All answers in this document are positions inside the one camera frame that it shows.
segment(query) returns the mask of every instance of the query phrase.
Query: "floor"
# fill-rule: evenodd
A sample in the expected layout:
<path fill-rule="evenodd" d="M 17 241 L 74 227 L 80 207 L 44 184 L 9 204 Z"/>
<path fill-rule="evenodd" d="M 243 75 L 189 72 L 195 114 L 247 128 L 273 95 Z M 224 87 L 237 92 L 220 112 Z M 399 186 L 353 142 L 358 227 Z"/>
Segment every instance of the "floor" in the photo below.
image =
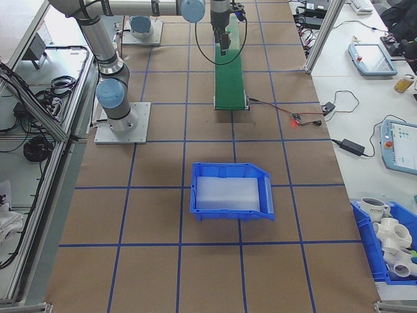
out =
<path fill-rule="evenodd" d="M 246 94 L 320 112 L 288 3 L 244 5 Z M 95 145 L 90 134 L 46 301 L 58 313 L 372 312 L 377 291 L 325 125 L 294 126 L 267 104 L 215 112 L 214 66 L 194 26 L 162 20 L 162 46 L 122 49 L 130 101 L 152 102 L 148 142 Z M 214 55 L 208 21 L 198 37 Z M 193 162 L 268 171 L 276 221 L 197 222 Z"/>

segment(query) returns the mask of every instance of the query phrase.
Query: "black power supply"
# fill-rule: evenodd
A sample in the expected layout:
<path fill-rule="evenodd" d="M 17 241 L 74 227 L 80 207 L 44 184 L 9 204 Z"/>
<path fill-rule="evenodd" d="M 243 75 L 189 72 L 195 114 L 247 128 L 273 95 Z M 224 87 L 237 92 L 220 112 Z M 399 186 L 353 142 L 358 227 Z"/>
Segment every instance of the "black power supply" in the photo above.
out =
<path fill-rule="evenodd" d="M 332 104 L 330 101 L 327 102 L 324 106 L 321 106 L 321 110 L 323 111 L 323 115 L 326 116 L 328 115 L 330 112 L 332 112 L 334 110 L 336 106 L 334 104 Z"/>
<path fill-rule="evenodd" d="M 343 150 L 346 150 L 350 153 L 353 153 L 354 155 L 362 156 L 365 155 L 365 147 L 358 145 L 357 143 L 351 142 L 348 139 L 343 139 L 342 141 L 332 139 L 332 141 L 341 147 Z"/>
<path fill-rule="evenodd" d="M 13 115 L 18 119 L 23 119 L 26 116 L 26 114 L 27 110 L 25 106 L 21 102 L 16 103 L 16 105 L 13 108 Z"/>

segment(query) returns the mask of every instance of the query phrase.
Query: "white foam block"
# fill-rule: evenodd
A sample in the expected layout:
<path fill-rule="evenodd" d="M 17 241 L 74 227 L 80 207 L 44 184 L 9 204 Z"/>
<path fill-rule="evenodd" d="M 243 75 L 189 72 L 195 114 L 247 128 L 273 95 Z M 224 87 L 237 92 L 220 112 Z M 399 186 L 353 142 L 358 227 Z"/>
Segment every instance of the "white foam block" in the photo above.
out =
<path fill-rule="evenodd" d="M 197 177 L 197 210 L 260 211 L 256 178 Z"/>

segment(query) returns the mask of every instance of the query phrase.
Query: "blue storage crate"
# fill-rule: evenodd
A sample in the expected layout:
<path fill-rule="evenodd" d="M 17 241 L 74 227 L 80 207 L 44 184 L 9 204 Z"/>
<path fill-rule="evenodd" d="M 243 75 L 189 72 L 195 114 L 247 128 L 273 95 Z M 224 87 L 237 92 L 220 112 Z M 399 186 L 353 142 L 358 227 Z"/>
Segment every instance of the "blue storage crate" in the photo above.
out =
<path fill-rule="evenodd" d="M 381 242 L 375 234 L 371 218 L 366 212 L 361 210 L 360 201 L 352 201 L 351 204 L 374 281 L 386 282 L 389 285 L 417 285 L 417 278 L 415 278 L 415 280 L 412 279 L 412 276 L 402 278 L 389 272 L 383 258 Z M 413 250 L 416 250 L 417 215 L 411 213 L 396 202 L 386 202 L 386 204 L 391 207 L 390 212 L 392 217 L 397 219 L 400 224 L 407 227 L 410 231 L 412 248 Z"/>
<path fill-rule="evenodd" d="M 257 178 L 260 211 L 230 210 L 226 207 L 199 210 L 196 207 L 197 177 Z M 199 222 L 205 218 L 242 219 L 245 222 L 260 218 L 275 220 L 270 174 L 250 163 L 193 163 L 190 212 Z"/>

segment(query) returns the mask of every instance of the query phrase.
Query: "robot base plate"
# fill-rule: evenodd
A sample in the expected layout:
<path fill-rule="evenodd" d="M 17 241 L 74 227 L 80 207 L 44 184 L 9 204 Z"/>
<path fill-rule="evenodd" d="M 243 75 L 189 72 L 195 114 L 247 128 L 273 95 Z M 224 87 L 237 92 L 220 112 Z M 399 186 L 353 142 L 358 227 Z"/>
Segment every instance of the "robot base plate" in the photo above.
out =
<path fill-rule="evenodd" d="M 107 123 L 101 123 L 97 128 L 95 143 L 146 143 L 151 103 L 131 102 L 130 106 L 139 117 L 135 129 L 129 132 L 114 132 Z M 100 119 L 107 119 L 104 110 Z"/>
<path fill-rule="evenodd" d="M 154 32 L 147 38 L 136 38 L 129 31 L 123 32 L 123 46 L 160 46 L 162 38 L 163 21 L 152 21 Z M 129 21 L 126 21 L 125 29 L 130 29 Z"/>

